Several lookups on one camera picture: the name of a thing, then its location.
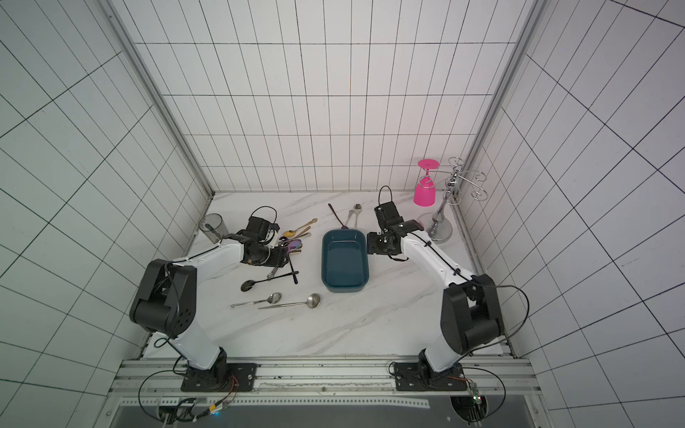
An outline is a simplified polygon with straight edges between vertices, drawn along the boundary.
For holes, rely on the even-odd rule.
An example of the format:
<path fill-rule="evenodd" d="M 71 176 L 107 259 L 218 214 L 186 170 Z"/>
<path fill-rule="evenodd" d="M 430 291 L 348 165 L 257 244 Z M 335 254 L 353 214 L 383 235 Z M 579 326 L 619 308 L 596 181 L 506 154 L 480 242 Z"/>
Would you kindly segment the teal plastic storage box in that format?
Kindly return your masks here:
<path fill-rule="evenodd" d="M 337 229 L 322 238 L 321 280 L 330 292 L 359 292 L 369 281 L 365 235 L 356 229 Z"/>

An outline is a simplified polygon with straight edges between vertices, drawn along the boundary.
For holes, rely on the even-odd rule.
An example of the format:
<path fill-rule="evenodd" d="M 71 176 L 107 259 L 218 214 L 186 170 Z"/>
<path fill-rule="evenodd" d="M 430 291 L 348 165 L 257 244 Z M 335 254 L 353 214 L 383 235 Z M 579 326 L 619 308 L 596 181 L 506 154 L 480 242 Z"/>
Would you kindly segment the silver ornate-handle spoon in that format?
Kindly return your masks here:
<path fill-rule="evenodd" d="M 362 212 L 362 205 L 355 203 L 351 210 L 349 210 L 348 217 L 345 223 L 346 228 L 356 229 L 358 227 L 359 215 Z"/>

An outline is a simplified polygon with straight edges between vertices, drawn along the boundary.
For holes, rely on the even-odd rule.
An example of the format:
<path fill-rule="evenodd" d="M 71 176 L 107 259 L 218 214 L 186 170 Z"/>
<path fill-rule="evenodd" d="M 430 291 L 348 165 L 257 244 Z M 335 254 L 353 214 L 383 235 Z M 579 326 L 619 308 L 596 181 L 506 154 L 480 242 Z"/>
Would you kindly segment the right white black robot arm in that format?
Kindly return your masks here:
<path fill-rule="evenodd" d="M 487 275 L 463 269 L 415 220 L 367 235 L 367 252 L 418 265 L 442 290 L 439 333 L 419 353 L 424 376 L 445 372 L 461 358 L 504 335 L 497 286 Z"/>

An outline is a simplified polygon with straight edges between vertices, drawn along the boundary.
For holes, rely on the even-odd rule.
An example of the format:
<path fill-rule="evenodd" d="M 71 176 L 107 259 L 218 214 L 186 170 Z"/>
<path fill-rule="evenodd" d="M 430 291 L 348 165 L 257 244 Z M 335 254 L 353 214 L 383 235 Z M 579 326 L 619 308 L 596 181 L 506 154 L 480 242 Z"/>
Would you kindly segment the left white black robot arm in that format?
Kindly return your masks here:
<path fill-rule="evenodd" d="M 149 333 L 162 333 L 189 367 L 218 367 L 222 349 L 196 320 L 197 288 L 224 268 L 237 264 L 281 268 L 287 249 L 271 242 L 279 226 L 252 215 L 247 227 L 225 235 L 210 249 L 177 259 L 156 259 L 146 267 L 130 307 L 130 320 Z"/>

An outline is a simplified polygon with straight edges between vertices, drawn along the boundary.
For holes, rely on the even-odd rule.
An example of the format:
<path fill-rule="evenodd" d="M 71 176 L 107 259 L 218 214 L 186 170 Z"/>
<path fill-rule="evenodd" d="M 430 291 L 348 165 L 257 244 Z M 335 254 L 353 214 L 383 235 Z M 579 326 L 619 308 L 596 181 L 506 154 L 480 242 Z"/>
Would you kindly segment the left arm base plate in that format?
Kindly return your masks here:
<path fill-rule="evenodd" d="M 220 363 L 208 370 L 189 367 L 183 375 L 182 392 L 251 392 L 257 365 Z"/>

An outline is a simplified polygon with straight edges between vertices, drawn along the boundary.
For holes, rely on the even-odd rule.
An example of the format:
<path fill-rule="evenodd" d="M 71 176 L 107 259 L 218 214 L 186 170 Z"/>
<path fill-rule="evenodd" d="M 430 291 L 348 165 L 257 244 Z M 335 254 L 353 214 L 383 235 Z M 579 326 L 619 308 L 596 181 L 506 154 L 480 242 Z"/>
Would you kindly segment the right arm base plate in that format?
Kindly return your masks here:
<path fill-rule="evenodd" d="M 465 392 L 468 388 L 461 365 L 435 372 L 421 362 L 392 362 L 388 373 L 394 379 L 398 392 Z"/>

